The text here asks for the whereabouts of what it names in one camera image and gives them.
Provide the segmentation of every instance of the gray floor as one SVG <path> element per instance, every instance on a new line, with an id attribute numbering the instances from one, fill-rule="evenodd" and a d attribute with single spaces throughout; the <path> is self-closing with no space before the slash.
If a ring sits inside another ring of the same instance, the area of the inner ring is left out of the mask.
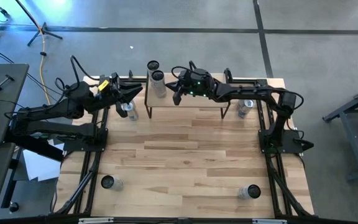
<path id="1" fill-rule="evenodd" d="M 54 26 L 257 27 L 251 0 L 100 0 L 97 5 L 90 0 L 23 2 L 39 22 Z M 266 29 L 358 30 L 358 0 L 260 0 L 259 4 Z M 0 6 L 11 14 L 9 23 L 30 24 L 14 2 L 0 0 Z M 38 77 L 40 39 L 27 47 L 33 32 L 0 34 L 0 51 L 15 62 L 30 64 L 29 72 Z M 44 77 L 54 89 L 56 77 L 66 83 L 74 81 L 71 54 L 92 75 L 126 75 L 129 69 L 143 75 L 145 64 L 156 59 L 163 70 L 193 60 L 210 72 L 230 67 L 235 77 L 266 76 L 257 34 L 58 34 L 64 39 L 46 39 Z M 298 128 L 306 131 L 305 139 L 315 143 L 305 152 L 315 214 L 358 221 L 358 181 L 346 182 L 346 175 L 357 170 L 350 145 L 340 122 L 321 120 L 358 92 L 358 35 L 267 35 L 266 39 L 274 77 L 284 78 L 289 90 L 305 97 L 304 106 L 293 116 Z M 19 103 L 37 106 L 46 100 L 41 89 L 27 80 Z M 46 214 L 52 192 L 53 181 L 22 184 L 14 195 L 22 209 L 12 215 L 0 209 L 0 218 Z"/>

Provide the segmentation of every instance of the black stand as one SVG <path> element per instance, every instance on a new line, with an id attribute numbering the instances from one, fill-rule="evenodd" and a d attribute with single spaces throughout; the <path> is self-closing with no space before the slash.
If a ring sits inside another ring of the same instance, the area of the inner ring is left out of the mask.
<path id="1" fill-rule="evenodd" d="M 35 26 L 37 26 L 37 23 L 36 21 L 34 20 L 34 18 L 31 16 L 31 14 L 28 12 L 28 10 L 23 6 L 23 4 L 20 2 L 20 0 L 16 0 L 16 2 L 19 4 L 19 6 L 23 9 L 23 11 L 27 14 L 27 16 L 31 19 L 32 23 L 34 23 Z M 42 24 L 42 27 L 41 27 L 41 31 L 42 31 L 42 34 L 48 34 L 48 35 L 51 35 L 52 37 L 56 37 L 56 38 L 59 38 L 60 40 L 63 39 L 63 37 L 60 37 L 59 35 L 56 35 L 54 33 L 51 33 L 49 31 L 46 31 L 47 28 L 47 24 L 44 22 L 44 24 Z M 35 38 L 38 37 L 38 35 L 40 34 L 40 31 L 38 30 L 37 33 L 35 33 L 35 35 L 33 36 L 33 38 L 31 38 L 31 40 L 29 41 L 29 43 L 27 44 L 27 46 L 30 47 L 31 43 L 35 40 Z"/>

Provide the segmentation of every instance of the wooden table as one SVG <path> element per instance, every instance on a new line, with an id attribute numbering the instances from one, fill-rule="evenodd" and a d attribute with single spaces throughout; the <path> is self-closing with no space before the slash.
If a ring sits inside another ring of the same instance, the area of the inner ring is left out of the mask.
<path id="1" fill-rule="evenodd" d="M 271 86 L 285 87 L 281 78 L 267 80 Z M 134 99 L 138 121 L 109 111 L 108 145 L 99 165 L 93 217 L 273 217 L 265 157 L 259 149 L 256 108 L 240 119 L 233 100 L 224 119 L 219 108 L 156 108 L 149 119 L 144 91 Z M 86 115 L 73 124 L 90 121 L 91 116 Z M 83 152 L 74 152 L 63 163 L 55 210 L 76 189 L 83 156 Z M 292 154 L 282 157 L 288 188 L 313 213 L 301 161 Z M 124 190 L 103 189 L 100 181 L 105 175 L 122 179 Z M 238 188 L 250 184 L 257 184 L 262 195 L 255 200 L 237 199 Z M 282 193 L 277 189 L 284 211 Z"/>

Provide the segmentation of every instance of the white paper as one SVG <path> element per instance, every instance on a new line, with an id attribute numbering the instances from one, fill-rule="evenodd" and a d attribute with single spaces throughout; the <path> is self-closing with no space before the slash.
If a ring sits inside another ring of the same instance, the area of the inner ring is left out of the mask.
<path id="1" fill-rule="evenodd" d="M 53 146 L 53 141 L 48 140 L 49 144 Z M 64 144 L 55 146 L 58 149 L 63 150 Z M 44 156 L 40 156 L 29 150 L 23 151 L 25 167 L 27 169 L 27 175 L 29 180 L 38 177 L 38 181 L 48 180 L 56 178 L 60 173 L 60 162 L 53 159 L 49 159 Z"/>

